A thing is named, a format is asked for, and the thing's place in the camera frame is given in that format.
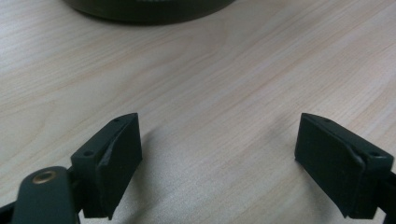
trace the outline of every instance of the wooden surface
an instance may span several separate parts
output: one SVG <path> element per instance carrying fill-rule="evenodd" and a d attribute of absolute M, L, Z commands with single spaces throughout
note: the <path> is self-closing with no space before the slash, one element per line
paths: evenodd
<path fill-rule="evenodd" d="M 144 160 L 111 223 L 381 223 L 381 211 L 344 219 L 293 151 L 307 112 L 396 155 L 395 12 L 394 0 L 237 0 L 143 27 L 2 0 L 0 204 L 137 112 Z"/>

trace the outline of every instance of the black bowl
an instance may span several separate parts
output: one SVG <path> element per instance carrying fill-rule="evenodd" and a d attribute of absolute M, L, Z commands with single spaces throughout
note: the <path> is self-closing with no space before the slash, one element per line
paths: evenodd
<path fill-rule="evenodd" d="M 64 0 L 90 15 L 144 24 L 189 21 L 213 13 L 233 0 Z"/>

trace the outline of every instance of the wooden table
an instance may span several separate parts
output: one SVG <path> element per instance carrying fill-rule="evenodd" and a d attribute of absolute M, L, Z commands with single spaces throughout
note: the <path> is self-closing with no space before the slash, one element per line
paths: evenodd
<path fill-rule="evenodd" d="M 396 155 L 394 0 L 237 0 L 166 26 L 0 2 L 0 204 L 137 112 L 143 161 L 111 223 L 344 219 L 294 160 L 302 112 Z M 83 223 L 110 223 L 104 219 Z"/>

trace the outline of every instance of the black object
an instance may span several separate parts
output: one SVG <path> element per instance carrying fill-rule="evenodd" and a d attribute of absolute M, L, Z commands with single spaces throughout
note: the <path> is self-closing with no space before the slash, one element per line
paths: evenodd
<path fill-rule="evenodd" d="M 396 223 L 393 157 L 339 124 L 302 114 L 296 160 L 341 210 L 344 217 L 373 218 L 377 207 Z"/>
<path fill-rule="evenodd" d="M 180 22 L 203 17 L 233 0 L 64 0 L 71 7 L 113 21 L 145 24 Z"/>
<path fill-rule="evenodd" d="M 142 161 L 137 114 L 110 121 L 71 157 L 72 166 L 48 167 L 21 183 L 15 203 L 0 208 L 0 224 L 76 224 L 108 217 Z"/>

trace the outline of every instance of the table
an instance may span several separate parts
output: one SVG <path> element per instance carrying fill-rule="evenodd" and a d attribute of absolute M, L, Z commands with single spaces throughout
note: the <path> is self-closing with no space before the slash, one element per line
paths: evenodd
<path fill-rule="evenodd" d="M 60 0 L 3 0 L 0 204 L 137 112 L 143 161 L 112 222 L 82 223 L 381 223 L 380 210 L 344 219 L 293 151 L 306 112 L 396 155 L 395 11 L 394 0 L 237 0 L 135 26 Z"/>

